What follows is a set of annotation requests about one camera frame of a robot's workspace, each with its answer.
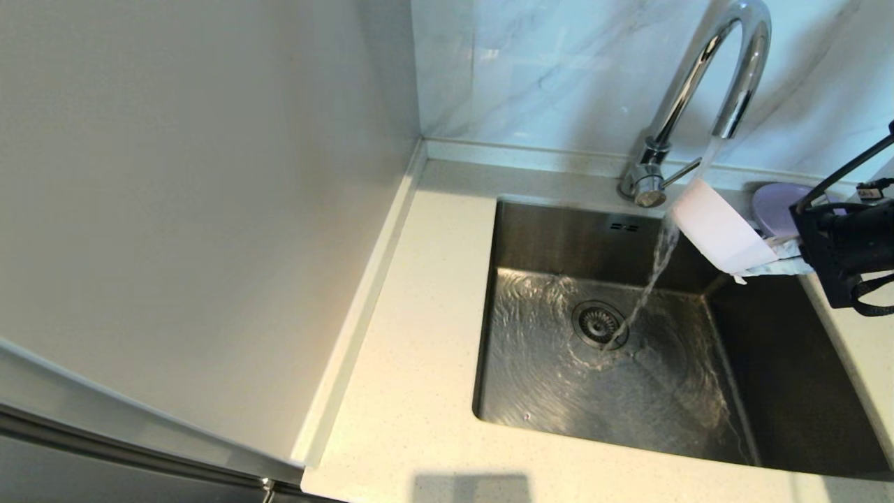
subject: white countertop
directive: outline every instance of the white countertop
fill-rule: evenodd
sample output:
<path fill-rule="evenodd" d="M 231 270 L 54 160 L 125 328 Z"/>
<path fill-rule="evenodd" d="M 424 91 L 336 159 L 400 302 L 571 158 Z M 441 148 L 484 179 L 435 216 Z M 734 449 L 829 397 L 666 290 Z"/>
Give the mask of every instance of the white countertop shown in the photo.
<path fill-rule="evenodd" d="M 627 204 L 614 184 L 430 161 L 322 461 L 307 469 L 302 489 L 352 503 L 894 501 L 890 483 L 667 455 L 473 415 L 497 198 L 660 214 Z M 894 294 L 888 297 L 894 302 Z M 894 317 L 823 317 L 840 334 L 839 348 L 856 370 L 858 389 L 872 399 L 870 415 L 887 431 L 889 448 Z"/>

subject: white bowl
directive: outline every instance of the white bowl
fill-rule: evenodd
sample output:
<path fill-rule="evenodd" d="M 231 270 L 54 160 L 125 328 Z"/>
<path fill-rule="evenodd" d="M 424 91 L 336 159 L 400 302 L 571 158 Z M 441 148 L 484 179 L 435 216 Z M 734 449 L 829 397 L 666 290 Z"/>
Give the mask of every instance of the white bowl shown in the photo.
<path fill-rule="evenodd" d="M 710 185 L 693 180 L 670 208 L 679 230 L 728 274 L 776 261 L 776 253 Z"/>

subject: faucet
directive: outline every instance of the faucet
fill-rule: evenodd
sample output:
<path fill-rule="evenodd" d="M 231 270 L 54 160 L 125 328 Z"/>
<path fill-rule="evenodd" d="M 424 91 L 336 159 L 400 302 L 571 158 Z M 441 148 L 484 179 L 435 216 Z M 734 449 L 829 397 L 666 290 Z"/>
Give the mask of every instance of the faucet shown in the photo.
<path fill-rule="evenodd" d="M 671 134 L 689 100 L 696 93 L 698 83 L 717 49 L 737 22 L 742 25 L 738 66 L 711 131 L 712 136 L 723 139 L 732 138 L 736 134 L 742 115 L 761 80 L 770 49 L 770 11 L 761 0 L 731 2 L 725 11 L 713 19 L 711 29 L 700 43 L 690 47 L 683 57 L 673 83 L 658 108 L 658 114 L 647 130 L 639 155 L 628 166 L 618 185 L 618 193 L 625 199 L 632 200 L 643 208 L 658 206 L 667 199 L 664 188 L 700 164 L 701 158 L 698 158 L 667 180 L 662 176 L 662 162 L 671 150 Z"/>

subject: cloth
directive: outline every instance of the cloth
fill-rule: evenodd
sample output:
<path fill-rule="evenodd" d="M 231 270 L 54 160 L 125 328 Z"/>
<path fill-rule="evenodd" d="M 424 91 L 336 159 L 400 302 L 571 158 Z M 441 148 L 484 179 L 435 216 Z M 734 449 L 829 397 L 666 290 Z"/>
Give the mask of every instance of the cloth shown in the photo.
<path fill-rule="evenodd" d="M 733 274 L 732 277 L 736 283 L 745 285 L 746 281 L 743 278 L 751 276 L 795 276 L 814 272 L 814 268 L 810 267 L 801 257 L 801 251 L 798 249 L 800 244 L 798 236 L 774 236 L 763 241 L 772 248 L 779 259 Z"/>

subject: black clamp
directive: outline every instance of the black clamp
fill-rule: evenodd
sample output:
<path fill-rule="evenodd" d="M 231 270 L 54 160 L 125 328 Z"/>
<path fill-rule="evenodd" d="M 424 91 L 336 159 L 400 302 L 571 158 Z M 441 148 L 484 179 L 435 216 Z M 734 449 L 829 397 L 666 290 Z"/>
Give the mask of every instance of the black clamp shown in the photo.
<path fill-rule="evenodd" d="M 858 183 L 856 186 L 856 195 L 860 201 L 864 203 L 876 202 L 884 199 L 885 195 L 881 193 L 882 189 L 887 189 L 894 184 L 894 178 L 879 178 L 874 182 Z"/>

